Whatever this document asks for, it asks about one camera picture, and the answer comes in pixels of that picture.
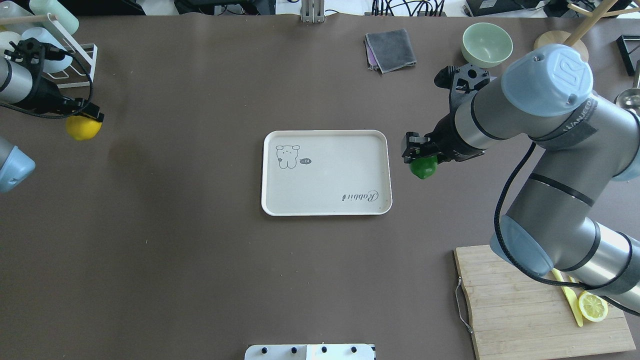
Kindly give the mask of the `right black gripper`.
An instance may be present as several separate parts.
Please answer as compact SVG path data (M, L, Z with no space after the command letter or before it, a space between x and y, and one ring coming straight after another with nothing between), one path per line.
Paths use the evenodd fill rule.
M462 138L455 125L455 114L443 117L430 133L420 136L418 132L409 131L404 137L402 159L411 164L419 158L435 157L436 163L463 162L484 155L484 150L471 145Z

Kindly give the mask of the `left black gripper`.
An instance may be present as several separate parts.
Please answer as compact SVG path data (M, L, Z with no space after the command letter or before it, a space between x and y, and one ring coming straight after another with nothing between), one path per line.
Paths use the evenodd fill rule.
M90 75L87 75L89 83L88 98L71 98L62 95L58 86L40 76L33 83L33 89L30 92L30 105L32 111L40 117L48 117L54 119L64 119L71 116L82 116L97 123L103 123L105 114L101 112L98 105L91 100L94 93L94 82Z

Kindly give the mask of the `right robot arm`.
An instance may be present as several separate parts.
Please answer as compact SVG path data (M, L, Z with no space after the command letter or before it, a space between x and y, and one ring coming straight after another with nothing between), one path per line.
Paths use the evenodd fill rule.
M434 130L405 134L405 164L421 177L528 136L494 210L492 250L532 280L567 286L546 277L558 269L638 316L639 241L588 214L610 182L638 177L639 116L594 92L592 69L567 45L537 48L495 80L469 69L450 71L450 112Z

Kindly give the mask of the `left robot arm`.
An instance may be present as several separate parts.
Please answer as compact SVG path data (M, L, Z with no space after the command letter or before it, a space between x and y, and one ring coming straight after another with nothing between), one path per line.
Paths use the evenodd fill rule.
M66 132L64 119L45 119L1 110L1 135L28 154L35 162L34 172L24 182L1 194L5 212L10 207L43 198L89 196L110 193L116 187L110 168L109 146L114 139L121 98L121 80L128 71L114 57L103 53L97 62L94 102L105 112L102 130L94 139L76 141Z

